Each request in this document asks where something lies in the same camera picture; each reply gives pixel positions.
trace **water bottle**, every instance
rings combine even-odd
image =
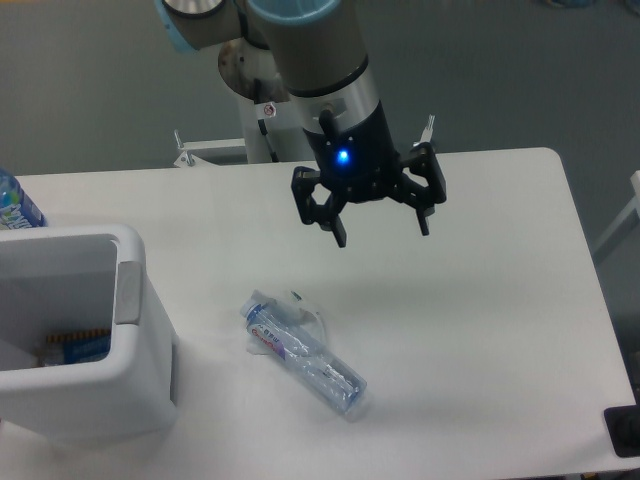
[[[45,225],[44,215],[24,193],[16,177],[0,168],[0,230]]]
[[[367,382],[279,309],[252,297],[240,311],[247,332],[258,338],[327,403],[342,414],[362,398]]]

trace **gray floor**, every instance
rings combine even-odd
[[[428,113],[441,152],[553,148],[589,242],[631,198],[640,17],[622,2],[356,1],[399,150]],[[0,3],[0,164],[17,174],[167,167],[174,128],[183,140],[240,136],[216,59],[216,49],[174,53],[151,0]],[[640,235],[599,274],[621,343],[640,349]]]

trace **blue led light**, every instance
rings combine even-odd
[[[347,165],[351,160],[351,158],[349,157],[349,152],[347,152],[346,150],[340,150],[338,152],[336,160],[338,161],[339,165]]]

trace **trash bin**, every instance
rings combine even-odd
[[[110,329],[105,358],[37,367],[48,335]],[[52,439],[160,429],[178,337],[124,225],[0,234],[0,418]]]

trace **bottle label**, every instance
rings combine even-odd
[[[8,207],[0,208],[0,230],[17,230],[19,228],[32,228],[29,219],[22,211],[20,203],[14,203]]]
[[[273,353],[281,357],[283,360],[286,360],[284,345],[272,329],[260,323],[256,323],[251,325],[251,335],[260,339],[265,347],[272,350]]]

